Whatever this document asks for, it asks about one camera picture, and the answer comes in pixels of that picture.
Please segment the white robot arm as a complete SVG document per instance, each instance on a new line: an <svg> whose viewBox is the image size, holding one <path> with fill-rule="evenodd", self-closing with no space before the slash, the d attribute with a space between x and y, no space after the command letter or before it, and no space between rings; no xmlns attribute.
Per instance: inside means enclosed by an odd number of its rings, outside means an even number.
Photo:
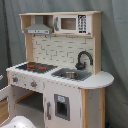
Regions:
<svg viewBox="0 0 128 128"><path fill-rule="evenodd" d="M8 124L0 128L36 128L36 127L28 118L24 116L16 116Z"/></svg>

